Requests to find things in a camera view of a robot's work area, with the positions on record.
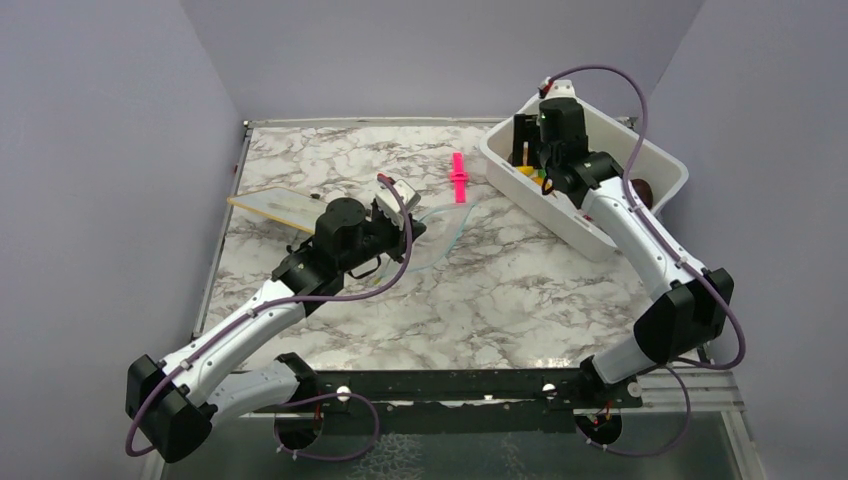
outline transparent plastic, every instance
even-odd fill
[[[415,243],[412,244],[412,258],[406,272],[420,272],[436,264],[451,251],[471,210],[476,203],[449,203],[426,210],[420,216],[420,222],[427,226]],[[374,284],[379,284],[385,278],[391,278],[400,268],[397,262],[384,261],[374,275]]]

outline lavender wall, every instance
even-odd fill
[[[669,229],[737,282],[737,379],[772,479],[848,478],[846,18],[839,0],[706,2],[650,103],[692,175]]]
[[[506,116],[546,76],[588,62],[650,93],[703,0],[182,0],[245,118]],[[611,114],[620,80],[575,77]]]
[[[134,478],[126,368],[184,342],[241,122],[176,0],[0,6],[0,476]]]

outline white plastic bin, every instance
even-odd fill
[[[573,92],[570,80],[560,80],[554,89]],[[637,135],[595,107],[580,100],[586,116],[589,148],[607,152],[622,166],[636,144]],[[539,97],[534,95],[517,113],[539,113]],[[480,151],[488,158],[486,179],[530,216],[549,228],[590,260],[603,260],[615,251],[615,243],[607,234],[583,218],[565,195],[542,196],[539,186],[509,164],[512,153],[512,117],[495,125],[480,140]],[[656,215],[680,191],[689,179],[689,171],[679,160],[651,142],[645,141],[632,178],[648,182],[654,194],[651,211]]]

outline table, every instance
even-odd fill
[[[406,179],[421,209],[451,203],[451,156],[465,154],[478,202],[447,258],[393,289],[325,304],[252,355],[254,369],[296,352],[315,369],[565,367],[630,332],[649,299],[620,255],[593,263],[485,179],[480,124],[255,128],[239,193],[284,186],[370,203],[383,172]],[[307,235],[234,209],[203,329],[247,300]],[[373,288],[345,280],[346,292]]]

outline tan board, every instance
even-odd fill
[[[321,200],[284,187],[236,195],[227,203],[307,233],[315,233],[315,221],[327,208]]]

